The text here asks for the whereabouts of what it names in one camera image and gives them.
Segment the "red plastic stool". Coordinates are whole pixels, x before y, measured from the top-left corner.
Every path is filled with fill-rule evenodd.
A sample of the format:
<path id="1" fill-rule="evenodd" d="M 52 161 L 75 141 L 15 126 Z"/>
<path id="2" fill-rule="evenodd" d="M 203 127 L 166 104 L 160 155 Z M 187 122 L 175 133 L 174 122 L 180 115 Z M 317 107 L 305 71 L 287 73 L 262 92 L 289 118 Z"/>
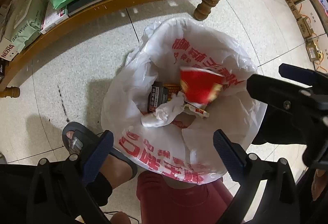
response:
<path id="1" fill-rule="evenodd" d="M 136 195 L 142 223 L 216 223 L 233 200 L 222 180 L 174 189 L 150 171 L 138 176 Z"/>

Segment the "white Nezha box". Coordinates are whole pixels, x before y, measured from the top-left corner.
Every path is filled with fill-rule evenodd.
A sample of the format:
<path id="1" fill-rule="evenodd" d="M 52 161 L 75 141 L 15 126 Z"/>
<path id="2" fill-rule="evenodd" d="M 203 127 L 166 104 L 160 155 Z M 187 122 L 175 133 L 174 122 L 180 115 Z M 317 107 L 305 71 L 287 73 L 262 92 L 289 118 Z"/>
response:
<path id="1" fill-rule="evenodd" d="M 18 54 L 18 48 L 8 39 L 3 38 L 0 43 L 1 59 L 12 61 Z"/>

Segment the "black cigarette box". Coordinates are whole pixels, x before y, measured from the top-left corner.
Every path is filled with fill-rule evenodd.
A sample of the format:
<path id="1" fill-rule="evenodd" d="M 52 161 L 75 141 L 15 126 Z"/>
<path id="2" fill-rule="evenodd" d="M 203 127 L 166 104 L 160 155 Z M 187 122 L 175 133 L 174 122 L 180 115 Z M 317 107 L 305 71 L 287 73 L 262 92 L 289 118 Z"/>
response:
<path id="1" fill-rule="evenodd" d="M 164 87 L 162 82 L 155 81 L 151 86 L 151 92 L 148 96 L 148 113 L 155 112 L 157 107 L 167 103 L 169 99 L 169 89 Z"/>

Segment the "red white small box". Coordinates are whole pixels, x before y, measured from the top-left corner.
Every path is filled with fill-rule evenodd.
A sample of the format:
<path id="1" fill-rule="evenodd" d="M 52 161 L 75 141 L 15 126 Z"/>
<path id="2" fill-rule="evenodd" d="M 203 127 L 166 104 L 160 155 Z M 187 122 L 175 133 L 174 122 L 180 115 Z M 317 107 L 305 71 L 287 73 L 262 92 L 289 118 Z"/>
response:
<path id="1" fill-rule="evenodd" d="M 46 34 L 54 27 L 56 27 L 61 22 L 68 19 L 68 10 L 67 7 L 63 7 L 61 9 L 54 9 L 52 3 L 49 1 L 46 9 L 46 13 L 44 16 L 44 20 L 41 25 L 41 34 Z"/>

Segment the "baby wipes pack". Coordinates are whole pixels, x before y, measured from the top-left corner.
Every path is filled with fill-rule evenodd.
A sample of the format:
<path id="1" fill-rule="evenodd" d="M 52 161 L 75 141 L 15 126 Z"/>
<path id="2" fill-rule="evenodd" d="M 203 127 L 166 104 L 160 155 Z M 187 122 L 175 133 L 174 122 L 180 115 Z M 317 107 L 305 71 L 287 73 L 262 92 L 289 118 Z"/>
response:
<path id="1" fill-rule="evenodd" d="M 16 0 L 10 6 L 2 38 L 11 41 L 20 53 L 40 36 L 48 0 Z"/>

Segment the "red paper cup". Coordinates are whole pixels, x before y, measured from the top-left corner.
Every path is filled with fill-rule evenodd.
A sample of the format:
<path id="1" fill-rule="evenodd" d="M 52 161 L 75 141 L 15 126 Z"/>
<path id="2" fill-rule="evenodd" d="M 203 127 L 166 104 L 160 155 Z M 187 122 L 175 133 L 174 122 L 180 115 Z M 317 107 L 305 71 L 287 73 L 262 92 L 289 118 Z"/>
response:
<path id="1" fill-rule="evenodd" d="M 186 100 L 207 105 L 217 98 L 225 78 L 208 69 L 180 67 L 180 85 Z"/>

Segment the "white plastic trash bag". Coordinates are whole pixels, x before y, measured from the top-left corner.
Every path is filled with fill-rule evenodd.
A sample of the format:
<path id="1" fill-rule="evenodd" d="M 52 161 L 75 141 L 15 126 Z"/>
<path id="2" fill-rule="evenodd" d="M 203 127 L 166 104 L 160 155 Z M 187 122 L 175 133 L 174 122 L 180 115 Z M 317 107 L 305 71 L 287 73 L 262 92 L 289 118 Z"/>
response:
<path id="1" fill-rule="evenodd" d="M 222 91 L 206 109 L 209 116 L 181 113 L 168 125 L 144 127 L 153 83 L 179 83 L 182 66 L 223 76 Z M 101 126 L 112 131 L 115 147 L 141 167 L 183 182 L 210 183 L 226 173 L 213 133 L 221 129 L 246 149 L 262 123 L 266 105 L 246 90 L 256 70 L 242 46 L 222 32 L 182 17 L 155 22 L 112 80 Z"/>

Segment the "crumpled white tissue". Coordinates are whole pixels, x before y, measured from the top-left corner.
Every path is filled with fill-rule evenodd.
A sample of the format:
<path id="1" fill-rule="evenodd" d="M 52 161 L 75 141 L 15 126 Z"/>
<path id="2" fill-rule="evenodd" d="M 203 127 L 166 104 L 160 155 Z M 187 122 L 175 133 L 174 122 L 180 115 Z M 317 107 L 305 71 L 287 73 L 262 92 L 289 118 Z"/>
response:
<path id="1" fill-rule="evenodd" d="M 159 105 L 155 112 L 142 116 L 141 123 L 146 128 L 167 126 L 185 109 L 185 99 L 181 92 L 173 94 L 172 99 Z"/>

